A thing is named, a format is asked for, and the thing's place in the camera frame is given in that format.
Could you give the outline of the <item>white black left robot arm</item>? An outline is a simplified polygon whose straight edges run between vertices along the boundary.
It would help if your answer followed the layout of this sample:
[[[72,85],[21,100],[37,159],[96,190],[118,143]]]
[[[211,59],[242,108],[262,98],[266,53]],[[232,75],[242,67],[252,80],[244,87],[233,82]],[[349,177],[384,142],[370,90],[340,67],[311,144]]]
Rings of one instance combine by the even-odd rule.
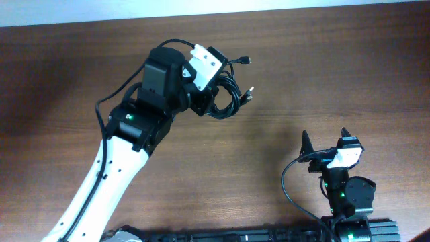
[[[203,116],[216,96],[214,80],[228,59],[213,47],[194,45],[192,58],[156,47],[101,124],[99,151],[72,202],[44,241],[99,241],[122,195],[170,131],[176,114]]]

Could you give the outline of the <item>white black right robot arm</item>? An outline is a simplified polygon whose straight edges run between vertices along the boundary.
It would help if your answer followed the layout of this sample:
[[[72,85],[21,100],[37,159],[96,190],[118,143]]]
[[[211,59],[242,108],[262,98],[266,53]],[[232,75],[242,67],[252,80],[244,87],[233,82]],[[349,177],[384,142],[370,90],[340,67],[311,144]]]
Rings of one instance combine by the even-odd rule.
[[[308,133],[302,132],[300,158],[309,163],[310,173],[320,173],[322,186],[329,201],[331,216],[323,221],[334,239],[340,241],[371,241],[368,215],[373,213],[372,202],[376,184],[370,179],[349,175],[359,164],[364,147],[346,128],[334,147],[315,151]]]

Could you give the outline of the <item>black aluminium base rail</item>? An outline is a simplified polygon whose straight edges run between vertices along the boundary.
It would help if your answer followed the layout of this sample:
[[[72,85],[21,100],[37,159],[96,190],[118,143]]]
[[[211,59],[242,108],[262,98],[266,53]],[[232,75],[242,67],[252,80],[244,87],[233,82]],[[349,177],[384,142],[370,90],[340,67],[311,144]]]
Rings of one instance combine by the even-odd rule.
[[[124,225],[105,232],[100,241],[141,242],[379,242],[400,241],[398,225],[392,220],[372,220],[368,223],[339,223],[337,238],[330,236],[317,225],[267,227],[259,229],[210,230],[210,231],[143,231]]]

